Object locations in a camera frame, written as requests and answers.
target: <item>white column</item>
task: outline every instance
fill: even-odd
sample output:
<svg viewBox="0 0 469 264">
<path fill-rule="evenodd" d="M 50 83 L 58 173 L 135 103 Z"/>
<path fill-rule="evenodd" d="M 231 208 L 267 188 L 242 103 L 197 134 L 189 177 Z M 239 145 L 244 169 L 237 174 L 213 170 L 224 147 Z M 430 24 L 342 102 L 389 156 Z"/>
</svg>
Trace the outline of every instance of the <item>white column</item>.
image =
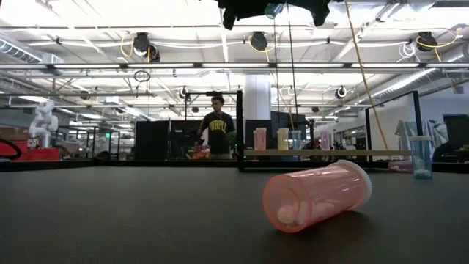
<svg viewBox="0 0 469 264">
<path fill-rule="evenodd" d="M 244 85 L 244 120 L 270 120 L 270 76 L 247 75 Z"/>
</svg>

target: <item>man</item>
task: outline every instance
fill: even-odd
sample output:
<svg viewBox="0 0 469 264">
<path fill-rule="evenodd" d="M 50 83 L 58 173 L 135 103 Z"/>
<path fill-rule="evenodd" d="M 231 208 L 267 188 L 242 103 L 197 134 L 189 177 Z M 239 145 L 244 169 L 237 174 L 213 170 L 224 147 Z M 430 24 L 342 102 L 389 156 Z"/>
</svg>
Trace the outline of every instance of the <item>man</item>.
<svg viewBox="0 0 469 264">
<path fill-rule="evenodd" d="M 208 128 L 208 145 L 212 159 L 232 159 L 226 134 L 235 130 L 235 124 L 229 114 L 221 111 L 224 104 L 225 100 L 221 96 L 213 97 L 213 112 L 204 117 L 199 129 L 199 135 L 201 135 L 205 128 Z"/>
</svg>

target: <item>dark table surface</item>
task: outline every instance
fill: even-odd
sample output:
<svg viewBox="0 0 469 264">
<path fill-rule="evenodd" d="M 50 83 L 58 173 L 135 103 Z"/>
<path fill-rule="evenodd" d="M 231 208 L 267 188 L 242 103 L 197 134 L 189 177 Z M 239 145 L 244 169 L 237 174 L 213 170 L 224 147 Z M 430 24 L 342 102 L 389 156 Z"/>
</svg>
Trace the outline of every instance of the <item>dark table surface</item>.
<svg viewBox="0 0 469 264">
<path fill-rule="evenodd" d="M 1 173 L 0 263 L 469 263 L 469 175 L 370 175 L 359 213 L 289 235 L 262 211 L 273 174 Z"/>
</svg>

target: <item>red base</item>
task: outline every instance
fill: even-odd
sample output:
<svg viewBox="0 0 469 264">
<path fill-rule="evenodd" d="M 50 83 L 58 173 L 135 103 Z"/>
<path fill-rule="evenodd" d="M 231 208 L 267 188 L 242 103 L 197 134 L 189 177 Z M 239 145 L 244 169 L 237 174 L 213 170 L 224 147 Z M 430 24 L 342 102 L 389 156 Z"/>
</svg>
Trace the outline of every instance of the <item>red base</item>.
<svg viewBox="0 0 469 264">
<path fill-rule="evenodd" d="M 28 161 L 60 161 L 60 150 L 57 148 L 29 150 Z"/>
</svg>

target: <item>black object hanging from ceiling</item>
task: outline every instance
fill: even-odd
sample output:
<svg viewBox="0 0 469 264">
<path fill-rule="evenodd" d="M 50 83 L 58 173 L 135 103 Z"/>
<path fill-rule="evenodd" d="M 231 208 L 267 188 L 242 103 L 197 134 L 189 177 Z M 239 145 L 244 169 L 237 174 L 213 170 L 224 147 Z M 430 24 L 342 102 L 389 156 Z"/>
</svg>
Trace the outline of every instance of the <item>black object hanging from ceiling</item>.
<svg viewBox="0 0 469 264">
<path fill-rule="evenodd" d="M 233 29 L 236 20 L 264 15 L 268 4 L 285 4 L 285 0 L 215 0 L 219 8 L 224 8 L 223 25 L 225 29 Z M 288 4 L 302 7 L 311 12 L 314 25 L 322 26 L 329 15 L 330 0 L 289 0 Z"/>
</svg>

